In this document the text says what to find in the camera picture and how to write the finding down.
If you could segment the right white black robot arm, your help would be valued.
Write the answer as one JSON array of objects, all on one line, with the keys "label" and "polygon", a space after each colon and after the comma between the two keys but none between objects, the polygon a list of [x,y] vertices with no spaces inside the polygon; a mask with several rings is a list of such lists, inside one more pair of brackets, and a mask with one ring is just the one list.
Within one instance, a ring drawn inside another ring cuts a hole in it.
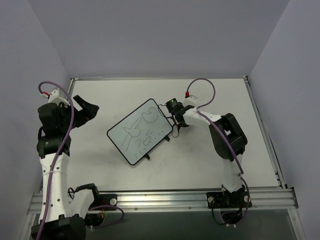
[{"label": "right white black robot arm", "polygon": [[243,188],[242,157],[248,139],[231,113],[216,115],[201,112],[194,104],[183,105],[173,98],[165,103],[178,128],[198,127],[210,132],[213,147],[223,161],[223,203],[234,206],[240,201],[238,190]]}]

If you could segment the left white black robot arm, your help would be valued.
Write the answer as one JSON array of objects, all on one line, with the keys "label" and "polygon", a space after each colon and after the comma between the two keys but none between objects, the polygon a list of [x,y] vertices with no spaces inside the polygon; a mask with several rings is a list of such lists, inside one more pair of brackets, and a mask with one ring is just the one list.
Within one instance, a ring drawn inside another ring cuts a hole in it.
[{"label": "left white black robot arm", "polygon": [[101,203],[98,188],[93,183],[78,186],[73,200],[68,198],[71,145],[68,129],[83,126],[95,118],[99,110],[97,105],[79,95],[73,99],[81,110],[71,108],[66,99],[54,96],[38,108],[42,126],[36,148],[42,168],[43,196],[38,224],[31,228],[34,240],[84,240],[86,214]]}]

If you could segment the small black-framed whiteboard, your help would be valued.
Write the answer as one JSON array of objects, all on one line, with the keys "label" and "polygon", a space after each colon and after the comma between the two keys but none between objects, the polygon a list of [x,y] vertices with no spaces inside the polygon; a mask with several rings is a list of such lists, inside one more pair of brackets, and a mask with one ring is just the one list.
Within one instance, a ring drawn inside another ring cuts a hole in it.
[{"label": "small black-framed whiteboard", "polygon": [[128,164],[134,166],[142,158],[149,159],[149,152],[162,140],[169,140],[171,132],[172,124],[150,98],[111,127],[106,135]]}]

